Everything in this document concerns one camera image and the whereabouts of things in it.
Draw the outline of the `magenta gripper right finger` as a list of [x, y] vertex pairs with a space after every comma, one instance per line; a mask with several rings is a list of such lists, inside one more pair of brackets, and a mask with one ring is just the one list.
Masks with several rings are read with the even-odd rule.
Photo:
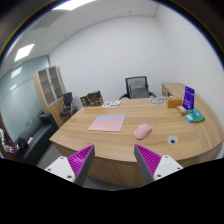
[[134, 145], [134, 155], [140, 168], [144, 184], [154, 181], [154, 173], [159, 165], [161, 156], [140, 145]]

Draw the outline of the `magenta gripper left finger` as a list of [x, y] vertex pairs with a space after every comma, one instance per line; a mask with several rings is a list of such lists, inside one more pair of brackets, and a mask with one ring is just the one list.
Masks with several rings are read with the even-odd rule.
[[90, 145], [68, 157], [68, 162], [75, 174], [74, 183], [83, 186], [95, 156], [95, 147]]

